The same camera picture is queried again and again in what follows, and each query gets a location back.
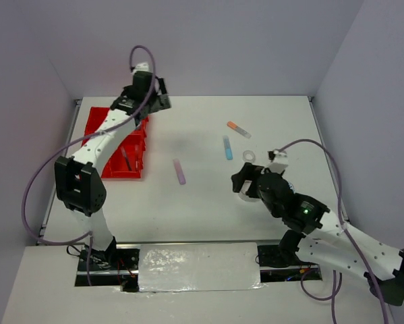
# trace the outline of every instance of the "red container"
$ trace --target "red container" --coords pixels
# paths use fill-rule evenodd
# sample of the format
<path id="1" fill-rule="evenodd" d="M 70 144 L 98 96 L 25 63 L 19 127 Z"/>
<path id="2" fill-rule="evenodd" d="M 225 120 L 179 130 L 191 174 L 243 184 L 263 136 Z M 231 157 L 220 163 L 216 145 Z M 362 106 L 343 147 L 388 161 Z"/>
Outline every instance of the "red container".
<path id="1" fill-rule="evenodd" d="M 85 136 L 95 132 L 102 122 L 106 119 L 109 108 L 91 107 L 88 122 L 85 127 Z M 142 126 L 139 130 L 133 131 L 128 135 L 118 149 L 112 154 L 107 161 L 102 179 L 140 179 L 143 170 L 143 152 L 146 150 L 146 125 L 149 122 L 149 117 L 142 120 Z M 131 171 L 128 169 L 127 161 L 122 154 L 123 148 L 127 155 Z"/>

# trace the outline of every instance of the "blue marker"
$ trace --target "blue marker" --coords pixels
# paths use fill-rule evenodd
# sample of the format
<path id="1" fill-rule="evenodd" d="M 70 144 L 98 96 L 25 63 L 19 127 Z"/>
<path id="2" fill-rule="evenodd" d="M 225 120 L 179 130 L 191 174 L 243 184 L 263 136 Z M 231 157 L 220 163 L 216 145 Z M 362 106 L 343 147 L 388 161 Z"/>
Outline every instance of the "blue marker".
<path id="1" fill-rule="evenodd" d="M 233 160 L 233 154 L 231 154 L 230 140 L 227 135 L 223 136 L 223 142 L 224 142 L 224 149 L 226 151 L 226 159 Z"/>

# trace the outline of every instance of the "tabletop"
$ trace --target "tabletop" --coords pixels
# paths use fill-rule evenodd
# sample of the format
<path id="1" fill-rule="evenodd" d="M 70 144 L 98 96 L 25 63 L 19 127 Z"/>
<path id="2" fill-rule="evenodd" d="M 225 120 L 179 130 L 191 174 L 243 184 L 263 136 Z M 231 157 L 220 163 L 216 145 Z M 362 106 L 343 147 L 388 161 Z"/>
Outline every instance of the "tabletop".
<path id="1" fill-rule="evenodd" d="M 330 303 L 309 299 L 297 281 L 242 291 L 125 293 L 118 287 L 74 287 L 77 263 L 63 246 L 25 248 L 2 323 L 332 323 Z M 305 282 L 319 297 L 332 289 L 331 271 L 322 273 L 323 281 Z M 382 322 L 368 285 L 347 276 L 336 313 L 338 323 Z M 394 323 L 390 312 L 389 318 Z"/>
<path id="2" fill-rule="evenodd" d="M 71 140 L 84 134 L 91 107 L 108 107 L 114 97 L 82 101 Z M 268 163 L 267 151 L 299 139 L 320 142 L 307 97 L 171 97 L 172 108 L 151 115 L 141 180 L 104 180 L 105 217 L 118 242 L 245 241 L 281 239 L 286 227 L 261 202 L 246 202 L 232 192 L 231 175 L 251 150 L 255 164 Z M 232 121 L 252 136 L 231 128 Z M 227 160 L 228 135 L 233 160 Z M 71 147 L 67 156 L 80 145 Z M 308 143 L 287 150 L 285 178 L 297 192 L 336 206 L 333 179 L 324 153 Z M 179 159 L 187 183 L 173 167 Z M 64 204 L 53 199 L 45 230 L 48 240 L 82 234 Z"/>

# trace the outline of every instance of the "plastic sheet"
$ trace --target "plastic sheet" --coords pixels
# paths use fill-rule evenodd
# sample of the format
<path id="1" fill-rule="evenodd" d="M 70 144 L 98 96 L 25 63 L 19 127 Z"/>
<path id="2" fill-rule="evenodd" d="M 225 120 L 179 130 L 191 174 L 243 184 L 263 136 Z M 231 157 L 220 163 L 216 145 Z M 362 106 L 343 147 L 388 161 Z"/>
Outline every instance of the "plastic sheet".
<path id="1" fill-rule="evenodd" d="M 261 288 L 256 243 L 147 244 L 140 249 L 141 292 Z"/>

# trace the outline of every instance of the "white ring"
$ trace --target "white ring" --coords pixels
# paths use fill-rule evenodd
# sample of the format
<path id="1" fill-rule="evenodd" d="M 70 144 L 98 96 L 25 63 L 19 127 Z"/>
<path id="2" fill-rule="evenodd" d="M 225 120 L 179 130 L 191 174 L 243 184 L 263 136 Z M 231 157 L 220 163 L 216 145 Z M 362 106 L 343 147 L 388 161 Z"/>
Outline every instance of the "white ring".
<path id="1" fill-rule="evenodd" d="M 242 155 L 242 159 L 245 162 L 253 163 L 256 160 L 256 155 L 254 154 L 253 151 L 244 151 L 243 155 Z"/>

